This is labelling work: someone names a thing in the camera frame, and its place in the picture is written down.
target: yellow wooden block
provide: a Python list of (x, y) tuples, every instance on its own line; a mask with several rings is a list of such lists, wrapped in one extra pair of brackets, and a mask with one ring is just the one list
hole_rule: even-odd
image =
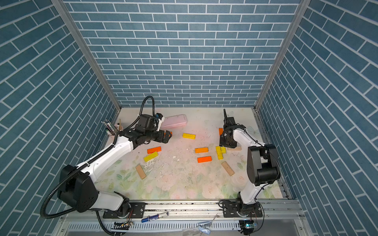
[(215, 150), (217, 151), (218, 160), (222, 160), (223, 159), (223, 155), (222, 155), (222, 150), (221, 150), (220, 146), (216, 146)]
[(186, 139), (195, 139), (195, 134), (186, 134), (186, 133), (183, 133), (183, 138), (186, 138)]
[(157, 157), (158, 155), (159, 155), (159, 154), (158, 154), (158, 152), (156, 151), (156, 152), (151, 153), (151, 154), (149, 154), (148, 156), (144, 157), (143, 159), (144, 159), (145, 162), (148, 162), (149, 160), (154, 159), (154, 158)]

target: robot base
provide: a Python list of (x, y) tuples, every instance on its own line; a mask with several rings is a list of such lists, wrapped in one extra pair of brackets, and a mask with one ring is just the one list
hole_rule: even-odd
[[(130, 218), (143, 218), (144, 208), (146, 204), (144, 202), (130, 202), (131, 208), (129, 208), (128, 212), (131, 212)], [(105, 210), (104, 215), (102, 216), (104, 219), (120, 219), (116, 213), (116, 211)]]
[(244, 204), (240, 198), (240, 192), (235, 202), (222, 202), (223, 217), (262, 217), (262, 209), (258, 203)]

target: orange wooden block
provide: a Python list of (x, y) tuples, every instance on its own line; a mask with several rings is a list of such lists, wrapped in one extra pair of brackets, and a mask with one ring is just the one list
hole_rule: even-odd
[(207, 156), (207, 157), (199, 157), (199, 158), (197, 158), (197, 161), (198, 161), (198, 163), (202, 163), (202, 162), (210, 162), (210, 161), (211, 161), (211, 156)]
[(194, 150), (195, 150), (195, 153), (207, 153), (207, 152), (209, 152), (209, 148), (196, 148)]
[(154, 153), (156, 151), (161, 151), (161, 147), (147, 149), (148, 154)]

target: pink pencil case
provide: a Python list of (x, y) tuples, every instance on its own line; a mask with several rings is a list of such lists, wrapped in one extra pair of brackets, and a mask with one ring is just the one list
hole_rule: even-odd
[(186, 125), (188, 120), (186, 119), (186, 115), (178, 115), (178, 116), (170, 116), (165, 117), (163, 123), (161, 124), (160, 129), (166, 130), (174, 127), (179, 127)]

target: ventilation grille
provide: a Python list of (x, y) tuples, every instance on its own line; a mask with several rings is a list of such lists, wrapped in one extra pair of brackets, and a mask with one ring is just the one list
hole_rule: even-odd
[[(114, 222), (103, 222), (104, 226), (109, 230), (112, 228)], [(72, 221), (68, 226), (68, 231), (102, 231), (98, 221)]]
[[(105, 222), (105, 227), (110, 230), (113, 228), (115, 221)], [(186, 228), (194, 228), (198, 223), (203, 221), (150, 221), (146, 223), (134, 222), (129, 230), (112, 230), (114, 232), (168, 232), (181, 231)], [(235, 220), (218, 220), (212, 224), (210, 230), (239, 230), (239, 221)], [(102, 231), (97, 221), (70, 222), (68, 231)]]

